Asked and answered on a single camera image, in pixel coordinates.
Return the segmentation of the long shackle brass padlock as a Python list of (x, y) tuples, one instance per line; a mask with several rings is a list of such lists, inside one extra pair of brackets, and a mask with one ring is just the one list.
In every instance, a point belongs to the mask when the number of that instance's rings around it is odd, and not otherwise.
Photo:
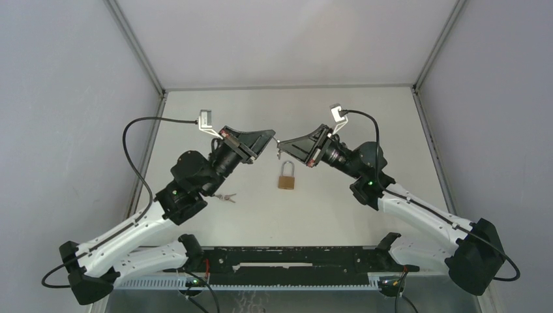
[[(289, 174), (286, 173), (286, 168), (290, 168)], [(281, 190), (293, 190), (295, 188), (295, 164), (292, 161), (285, 161), (281, 165), (280, 175), (278, 177), (277, 187)]]

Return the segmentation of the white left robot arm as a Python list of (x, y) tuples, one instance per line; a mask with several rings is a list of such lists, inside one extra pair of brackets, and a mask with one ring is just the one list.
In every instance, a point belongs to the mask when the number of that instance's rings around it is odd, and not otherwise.
[(138, 247), (154, 235), (177, 229), (206, 208), (205, 199), (215, 195), (239, 164), (252, 164), (274, 135), (274, 130), (222, 128), (209, 156), (186, 151), (177, 159), (170, 170), (172, 181), (146, 208), (88, 242), (62, 244), (60, 255), (77, 302), (92, 304), (127, 280), (165, 269), (199, 270), (204, 255), (194, 235), (181, 235), (156, 248)]

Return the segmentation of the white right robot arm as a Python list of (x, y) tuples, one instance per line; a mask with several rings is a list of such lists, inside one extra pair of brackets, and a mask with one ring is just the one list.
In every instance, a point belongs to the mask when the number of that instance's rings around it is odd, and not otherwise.
[(497, 229), (490, 221), (477, 222), (444, 212), (408, 192), (382, 172), (387, 161), (376, 142), (354, 150), (340, 141), (327, 125), (306, 136), (278, 143), (285, 152), (313, 168), (323, 162), (354, 178), (350, 190), (362, 205), (393, 215), (423, 233), (421, 237), (393, 240), (377, 253), (384, 271), (412, 265), (445, 273), (464, 291), (481, 296), (506, 261)]

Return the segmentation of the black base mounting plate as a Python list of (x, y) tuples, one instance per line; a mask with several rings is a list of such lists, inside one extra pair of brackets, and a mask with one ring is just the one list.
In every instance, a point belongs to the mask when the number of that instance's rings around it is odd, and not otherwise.
[(189, 271), (209, 283), (230, 284), (360, 282), (364, 275), (381, 278), (420, 270), (373, 246), (218, 246), (205, 248), (195, 265)]

